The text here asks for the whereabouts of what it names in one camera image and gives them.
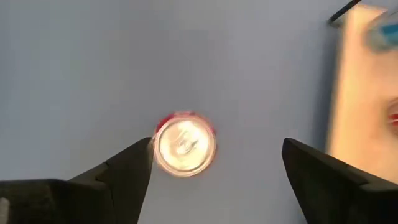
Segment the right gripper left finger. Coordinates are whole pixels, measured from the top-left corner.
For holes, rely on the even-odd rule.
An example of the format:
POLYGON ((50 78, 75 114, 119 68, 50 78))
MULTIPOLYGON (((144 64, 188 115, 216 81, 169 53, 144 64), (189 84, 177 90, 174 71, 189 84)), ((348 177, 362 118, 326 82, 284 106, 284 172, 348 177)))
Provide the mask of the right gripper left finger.
POLYGON ((0 180, 0 224, 137 224, 151 138, 70 179, 0 180))

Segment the red Coca-Cola can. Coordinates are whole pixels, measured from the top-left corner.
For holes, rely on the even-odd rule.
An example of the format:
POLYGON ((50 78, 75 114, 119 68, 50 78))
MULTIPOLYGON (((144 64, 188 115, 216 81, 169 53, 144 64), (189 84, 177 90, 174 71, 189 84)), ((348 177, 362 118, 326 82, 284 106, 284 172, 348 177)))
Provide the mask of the red Coca-Cola can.
POLYGON ((387 125, 398 136, 398 98, 394 98, 387 107, 387 125))
POLYGON ((152 137, 156 163, 181 178, 203 172, 216 155, 216 132, 210 121, 194 111, 177 111, 159 121, 152 137))

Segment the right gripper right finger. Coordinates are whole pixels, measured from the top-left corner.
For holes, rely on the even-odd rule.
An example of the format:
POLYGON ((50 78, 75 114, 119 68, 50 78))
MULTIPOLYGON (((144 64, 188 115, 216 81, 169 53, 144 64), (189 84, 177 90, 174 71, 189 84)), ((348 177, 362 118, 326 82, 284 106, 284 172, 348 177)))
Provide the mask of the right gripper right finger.
POLYGON ((398 185, 285 138, 287 177, 308 224, 398 224, 398 185))

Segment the blue table mat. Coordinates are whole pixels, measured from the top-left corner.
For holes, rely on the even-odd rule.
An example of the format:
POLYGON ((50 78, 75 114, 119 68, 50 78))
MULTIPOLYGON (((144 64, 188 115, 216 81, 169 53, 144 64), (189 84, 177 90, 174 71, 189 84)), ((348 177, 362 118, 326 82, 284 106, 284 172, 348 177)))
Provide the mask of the blue table mat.
POLYGON ((295 224, 282 142, 321 148, 348 0, 0 0, 0 179, 69 179, 193 110, 208 170, 154 167, 141 224, 295 224))

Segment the blue silver Red Bull can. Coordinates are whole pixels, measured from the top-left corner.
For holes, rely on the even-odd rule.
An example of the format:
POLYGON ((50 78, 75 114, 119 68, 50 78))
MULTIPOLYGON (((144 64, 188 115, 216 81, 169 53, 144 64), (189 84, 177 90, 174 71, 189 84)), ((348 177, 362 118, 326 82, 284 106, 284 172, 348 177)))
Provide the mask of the blue silver Red Bull can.
POLYGON ((398 7, 383 12, 368 24, 365 41, 376 52, 398 49, 398 7))

